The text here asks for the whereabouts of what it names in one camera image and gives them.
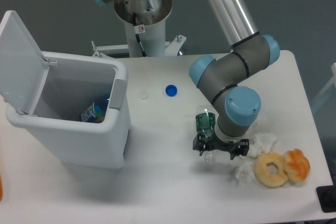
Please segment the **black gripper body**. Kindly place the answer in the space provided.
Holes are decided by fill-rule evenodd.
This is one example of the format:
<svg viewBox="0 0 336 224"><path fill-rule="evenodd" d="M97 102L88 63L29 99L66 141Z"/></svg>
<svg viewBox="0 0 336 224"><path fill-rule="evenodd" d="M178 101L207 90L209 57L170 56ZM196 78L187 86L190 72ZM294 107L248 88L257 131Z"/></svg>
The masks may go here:
<svg viewBox="0 0 336 224"><path fill-rule="evenodd" d="M219 150L223 152L232 152L236 148L236 144L233 141L229 141L228 143L223 142L221 139L217 137L215 133L207 139L207 150Z"/></svg>

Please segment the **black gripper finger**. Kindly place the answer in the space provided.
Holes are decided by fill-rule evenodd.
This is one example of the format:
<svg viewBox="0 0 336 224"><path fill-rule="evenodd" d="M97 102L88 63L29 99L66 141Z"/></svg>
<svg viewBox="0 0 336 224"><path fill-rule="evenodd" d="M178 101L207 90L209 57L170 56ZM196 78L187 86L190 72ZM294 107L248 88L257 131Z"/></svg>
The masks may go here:
<svg viewBox="0 0 336 224"><path fill-rule="evenodd" d="M236 156L247 156L249 151L249 139L241 139L238 142L230 140L228 143L228 152L230 153L230 159L234 159Z"/></svg>
<svg viewBox="0 0 336 224"><path fill-rule="evenodd" d="M210 137L204 134L198 133L193 140L192 149L199 152L199 156L202 156L204 152L209 151Z"/></svg>

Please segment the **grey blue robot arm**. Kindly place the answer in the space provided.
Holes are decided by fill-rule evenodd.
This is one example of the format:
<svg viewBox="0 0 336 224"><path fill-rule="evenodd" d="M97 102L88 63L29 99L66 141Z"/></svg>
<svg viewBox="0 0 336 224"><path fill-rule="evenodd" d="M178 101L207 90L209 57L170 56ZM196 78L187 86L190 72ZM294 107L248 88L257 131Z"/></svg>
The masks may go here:
<svg viewBox="0 0 336 224"><path fill-rule="evenodd" d="M114 4L125 25L130 57L167 54L165 32L150 31L150 27L164 25L172 0L95 1L98 5ZM202 56L189 69L191 80L218 113L215 119L207 111L199 111L193 149L200 154L220 150L231 157L246 156L249 141L243 135L257 118L261 99L241 82L276 62L280 49L271 36L259 33L243 0L209 3L232 50L220 59Z"/></svg>

